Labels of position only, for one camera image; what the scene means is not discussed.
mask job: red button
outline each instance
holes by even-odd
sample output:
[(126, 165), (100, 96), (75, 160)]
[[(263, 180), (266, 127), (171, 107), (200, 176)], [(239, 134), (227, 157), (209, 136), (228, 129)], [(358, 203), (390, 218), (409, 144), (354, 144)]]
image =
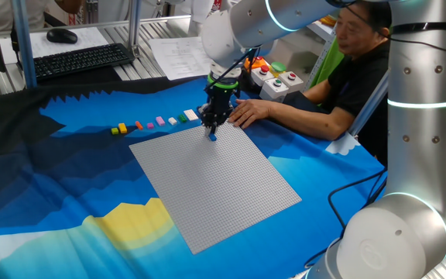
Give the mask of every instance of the red button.
[(268, 72), (269, 72), (269, 67), (268, 66), (266, 66), (266, 65), (261, 66), (261, 71), (259, 73), (261, 73), (263, 75), (266, 75)]

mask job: yellow lego brick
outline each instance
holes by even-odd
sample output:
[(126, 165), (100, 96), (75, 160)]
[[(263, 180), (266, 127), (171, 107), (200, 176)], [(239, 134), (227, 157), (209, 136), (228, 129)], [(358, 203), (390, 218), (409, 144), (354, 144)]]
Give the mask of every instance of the yellow lego brick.
[(120, 123), (118, 127), (120, 128), (120, 133), (127, 133), (127, 126), (125, 126), (125, 123)]

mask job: pink lego brick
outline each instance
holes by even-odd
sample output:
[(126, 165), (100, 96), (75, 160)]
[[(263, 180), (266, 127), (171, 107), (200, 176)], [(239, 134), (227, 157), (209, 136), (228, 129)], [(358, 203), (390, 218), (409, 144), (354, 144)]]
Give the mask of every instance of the pink lego brick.
[(163, 117), (161, 117), (161, 116), (156, 117), (156, 121), (158, 122), (158, 124), (160, 126), (165, 126), (165, 124), (166, 124), (163, 120)]

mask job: man's hand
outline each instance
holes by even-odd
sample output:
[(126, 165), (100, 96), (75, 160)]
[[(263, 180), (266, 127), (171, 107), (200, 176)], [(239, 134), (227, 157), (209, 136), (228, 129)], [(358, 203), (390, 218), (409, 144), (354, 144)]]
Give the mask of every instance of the man's hand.
[(237, 100), (238, 107), (231, 113), (229, 121), (234, 126), (242, 126), (242, 129), (249, 127), (253, 122), (259, 119), (269, 117), (269, 112), (276, 104), (263, 100)]

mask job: man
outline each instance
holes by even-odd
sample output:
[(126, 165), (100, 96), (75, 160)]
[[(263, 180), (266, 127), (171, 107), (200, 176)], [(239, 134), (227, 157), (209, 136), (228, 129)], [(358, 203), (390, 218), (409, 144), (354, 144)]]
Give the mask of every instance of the man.
[[(60, 8), (70, 14), (79, 12), (82, 0), (54, 0)], [(44, 27), (44, 10), (51, 0), (26, 0), (30, 29)], [(10, 31), (13, 26), (12, 0), (0, 0), (0, 31)]]
[[(303, 94), (289, 94), (283, 104), (238, 100), (229, 121), (245, 129), (258, 119), (270, 118), (299, 133), (336, 140), (350, 128), (388, 69), (386, 37), (391, 23), (386, 3), (356, 2), (342, 9), (337, 41), (345, 58), (326, 81)], [(386, 164), (387, 131), (385, 99), (359, 134), (359, 142), (382, 164)]]

